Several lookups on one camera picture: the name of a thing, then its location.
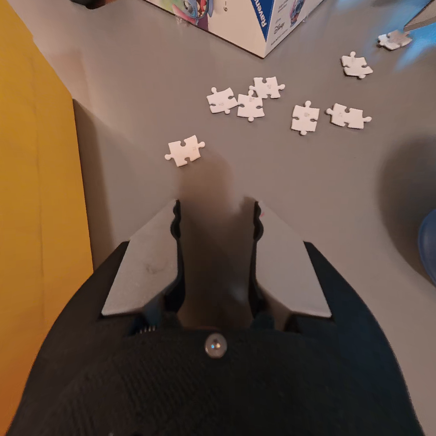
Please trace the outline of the printed cardboard puzzle box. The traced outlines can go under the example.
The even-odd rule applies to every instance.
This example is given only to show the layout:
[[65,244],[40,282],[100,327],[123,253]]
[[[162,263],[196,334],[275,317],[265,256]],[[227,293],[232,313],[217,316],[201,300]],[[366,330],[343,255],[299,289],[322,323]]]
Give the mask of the printed cardboard puzzle box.
[[148,0],[154,6],[265,58],[321,0]]

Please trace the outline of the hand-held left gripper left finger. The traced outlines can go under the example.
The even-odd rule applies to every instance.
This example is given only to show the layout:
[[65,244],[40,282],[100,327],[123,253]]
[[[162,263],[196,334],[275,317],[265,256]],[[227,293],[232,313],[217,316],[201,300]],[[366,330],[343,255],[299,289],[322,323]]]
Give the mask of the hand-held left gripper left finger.
[[101,314],[147,313],[184,286],[181,204],[172,199],[130,238]]

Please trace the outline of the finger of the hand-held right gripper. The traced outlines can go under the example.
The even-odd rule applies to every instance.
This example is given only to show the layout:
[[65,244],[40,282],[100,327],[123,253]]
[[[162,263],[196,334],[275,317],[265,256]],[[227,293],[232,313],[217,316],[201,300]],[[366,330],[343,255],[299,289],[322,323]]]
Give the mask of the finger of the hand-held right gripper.
[[436,4],[428,3],[417,15],[405,26],[404,32],[420,29],[436,22]]

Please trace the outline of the black electronic device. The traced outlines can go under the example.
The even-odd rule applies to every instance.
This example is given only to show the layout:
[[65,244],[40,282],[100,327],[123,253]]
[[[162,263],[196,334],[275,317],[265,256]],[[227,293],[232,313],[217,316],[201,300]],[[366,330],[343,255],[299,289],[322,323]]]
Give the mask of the black electronic device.
[[107,4],[115,2],[116,0],[71,0],[72,3],[83,6],[89,10],[103,7]]

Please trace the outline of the yellow plastic bin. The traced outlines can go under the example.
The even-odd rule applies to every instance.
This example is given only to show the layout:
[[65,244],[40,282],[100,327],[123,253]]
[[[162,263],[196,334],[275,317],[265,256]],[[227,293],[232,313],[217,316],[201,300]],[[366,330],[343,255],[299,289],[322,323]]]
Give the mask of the yellow plastic bin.
[[72,96],[8,1],[0,5],[0,430],[36,355],[92,273]]

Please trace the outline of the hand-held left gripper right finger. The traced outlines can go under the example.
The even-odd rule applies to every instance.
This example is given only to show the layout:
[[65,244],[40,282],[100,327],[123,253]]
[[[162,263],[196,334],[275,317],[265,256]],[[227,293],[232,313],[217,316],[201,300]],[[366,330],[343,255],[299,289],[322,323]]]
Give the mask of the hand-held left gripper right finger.
[[253,208],[253,245],[248,302],[253,318],[268,310],[269,299],[290,313],[332,316],[302,238],[264,203]]

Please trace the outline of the white puzzle pieces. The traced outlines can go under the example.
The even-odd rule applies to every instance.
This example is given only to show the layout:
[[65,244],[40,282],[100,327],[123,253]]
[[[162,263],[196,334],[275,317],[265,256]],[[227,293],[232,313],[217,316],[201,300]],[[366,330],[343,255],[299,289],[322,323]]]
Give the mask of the white puzzle pieces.
[[[404,47],[411,42],[409,32],[399,30],[378,36],[378,46],[390,51]],[[364,57],[357,57],[352,51],[349,55],[341,57],[341,65],[346,76],[364,79],[373,73],[372,68],[367,64]],[[264,117],[263,100],[270,97],[278,99],[280,91],[285,89],[284,84],[278,84],[276,77],[254,78],[254,85],[249,87],[248,94],[239,94],[236,99],[231,88],[217,91],[211,88],[211,95],[207,96],[211,113],[225,113],[228,115],[231,109],[238,108],[237,116],[253,122],[256,118]],[[363,129],[366,123],[371,122],[370,116],[364,117],[363,110],[347,108],[344,105],[335,103],[332,108],[326,109],[325,113],[330,116],[330,123],[350,129]],[[303,106],[294,106],[292,112],[291,129],[297,131],[301,136],[314,132],[317,127],[320,109],[311,106],[311,101],[306,101]],[[196,135],[181,141],[174,141],[168,144],[169,154],[165,160],[173,160],[177,167],[187,164],[187,159],[194,161],[200,158],[200,149],[205,147],[204,142],[199,142]]]

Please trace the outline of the blue puzzle ball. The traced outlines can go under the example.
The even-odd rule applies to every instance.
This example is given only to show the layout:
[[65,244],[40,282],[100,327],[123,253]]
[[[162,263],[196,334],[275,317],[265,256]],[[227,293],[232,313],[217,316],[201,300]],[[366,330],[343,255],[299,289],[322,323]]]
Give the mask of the blue puzzle ball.
[[433,284],[436,284],[436,210],[422,221],[418,232],[418,250],[422,265]]

